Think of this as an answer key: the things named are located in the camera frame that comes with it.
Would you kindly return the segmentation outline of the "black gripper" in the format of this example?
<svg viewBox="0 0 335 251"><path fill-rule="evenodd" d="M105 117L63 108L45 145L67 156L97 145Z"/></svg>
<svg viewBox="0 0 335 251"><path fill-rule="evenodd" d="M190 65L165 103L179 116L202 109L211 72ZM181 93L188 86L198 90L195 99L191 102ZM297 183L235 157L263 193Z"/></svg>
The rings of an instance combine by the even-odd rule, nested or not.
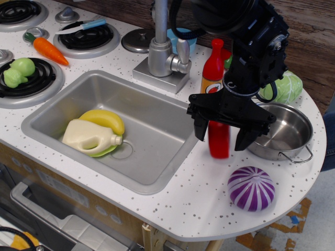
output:
<svg viewBox="0 0 335 251"><path fill-rule="evenodd" d="M187 114L194 119L195 136L203 141L209 121L239 128L235 151L244 151L259 135L267 134L276 116L257 105L250 97L221 89L215 93L189 96Z"/></svg>

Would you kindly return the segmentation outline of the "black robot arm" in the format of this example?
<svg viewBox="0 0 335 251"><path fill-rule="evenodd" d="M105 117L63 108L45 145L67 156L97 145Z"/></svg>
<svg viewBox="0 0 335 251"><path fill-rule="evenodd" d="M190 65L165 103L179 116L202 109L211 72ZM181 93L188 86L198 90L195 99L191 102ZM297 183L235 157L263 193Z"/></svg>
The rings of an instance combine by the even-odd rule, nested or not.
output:
<svg viewBox="0 0 335 251"><path fill-rule="evenodd" d="M188 40L209 33L233 40L232 62L223 88L189 97L187 113L194 119L195 136L202 140L210 121L224 123L239 128L235 149L245 150L266 135L276 120L252 97L283 78L287 70L288 25L266 1L192 1L199 29L183 33L176 28L180 5L180 1L173 1L170 7L171 28L178 38Z"/></svg>

